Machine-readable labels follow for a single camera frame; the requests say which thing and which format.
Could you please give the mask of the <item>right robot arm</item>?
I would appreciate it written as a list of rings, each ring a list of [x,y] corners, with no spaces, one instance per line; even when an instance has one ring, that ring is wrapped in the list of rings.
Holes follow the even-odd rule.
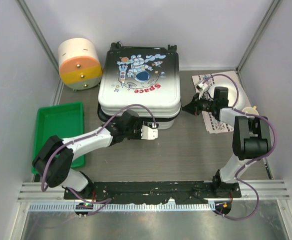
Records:
[[[216,87],[211,100],[202,99],[200,94],[196,93],[182,110],[195,116],[201,112],[211,113],[215,119],[229,124],[234,129],[233,155],[212,179],[211,190],[216,197],[224,197],[233,191],[246,168],[265,157],[272,149],[269,120],[229,107],[226,87]]]

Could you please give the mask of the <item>white black space suitcase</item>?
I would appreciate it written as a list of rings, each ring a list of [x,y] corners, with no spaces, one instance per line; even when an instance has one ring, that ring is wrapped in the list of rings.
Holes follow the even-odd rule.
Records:
[[[121,108],[132,109],[159,129],[169,129],[181,111],[179,55],[176,45],[123,46],[113,42],[106,55],[97,115],[106,122]]]

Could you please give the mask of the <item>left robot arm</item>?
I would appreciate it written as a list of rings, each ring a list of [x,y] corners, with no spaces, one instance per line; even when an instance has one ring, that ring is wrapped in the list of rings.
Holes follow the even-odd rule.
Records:
[[[122,116],[94,131],[61,139],[53,135],[47,139],[32,161],[33,168],[44,181],[44,186],[62,186],[85,200],[94,191],[91,179],[81,171],[71,168],[77,158],[97,149],[110,147],[124,139],[140,140],[142,127],[147,123],[131,109]]]

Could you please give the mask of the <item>yellow cup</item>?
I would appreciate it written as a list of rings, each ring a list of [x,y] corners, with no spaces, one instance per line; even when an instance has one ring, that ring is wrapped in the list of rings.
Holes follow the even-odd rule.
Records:
[[[259,112],[257,111],[257,107],[256,106],[247,106],[245,108],[242,109],[242,112],[244,114],[250,114],[250,115],[259,115]]]

